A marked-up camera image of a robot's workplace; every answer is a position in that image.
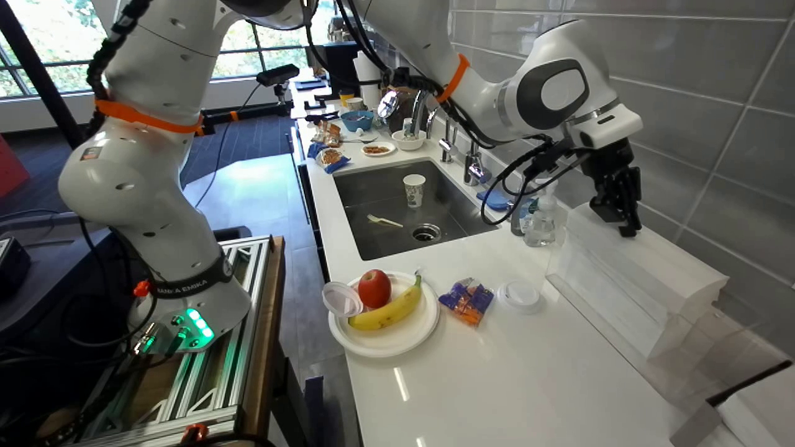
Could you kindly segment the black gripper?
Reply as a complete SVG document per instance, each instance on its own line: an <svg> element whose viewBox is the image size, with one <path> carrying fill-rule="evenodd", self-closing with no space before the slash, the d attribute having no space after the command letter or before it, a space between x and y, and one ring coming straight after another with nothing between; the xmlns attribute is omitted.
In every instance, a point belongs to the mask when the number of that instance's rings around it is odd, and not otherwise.
<svg viewBox="0 0 795 447"><path fill-rule="evenodd" d="M641 171L632 167L632 151L625 140L595 148L581 171L594 181L595 197L588 202L591 212L605 222L616 224L625 219L619 233L624 239L636 239L641 230L641 219L636 202L641 198Z"/></svg>

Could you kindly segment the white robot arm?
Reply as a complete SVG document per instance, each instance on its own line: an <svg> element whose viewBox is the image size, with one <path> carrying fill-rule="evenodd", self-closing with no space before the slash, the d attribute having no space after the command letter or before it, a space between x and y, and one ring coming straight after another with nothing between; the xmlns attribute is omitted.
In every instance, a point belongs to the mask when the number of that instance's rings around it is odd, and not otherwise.
<svg viewBox="0 0 795 447"><path fill-rule="evenodd" d="M624 106L585 23L542 33L523 65L487 83L447 35L449 0L348 0L419 71L447 115L487 143L545 137L585 155L591 209L639 230L639 168L627 137L641 116ZM311 23L316 0L129 0L88 65L101 126L66 158L57 188L82 219L118 230L152 271L144 306L152 343L201 350L249 312L249 297L205 224L179 188L198 131L198 106L226 30L249 17L273 30Z"/></svg>

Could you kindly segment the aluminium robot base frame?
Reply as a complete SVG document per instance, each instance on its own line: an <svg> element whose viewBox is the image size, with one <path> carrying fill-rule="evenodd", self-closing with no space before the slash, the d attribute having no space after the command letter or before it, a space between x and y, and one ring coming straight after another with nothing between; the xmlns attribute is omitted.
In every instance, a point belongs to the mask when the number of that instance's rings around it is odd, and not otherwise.
<svg viewBox="0 0 795 447"><path fill-rule="evenodd" d="M286 240L278 235L220 244L249 294L249 316L214 345L179 352L126 376L68 447L255 447L268 438L278 345Z"/></svg>

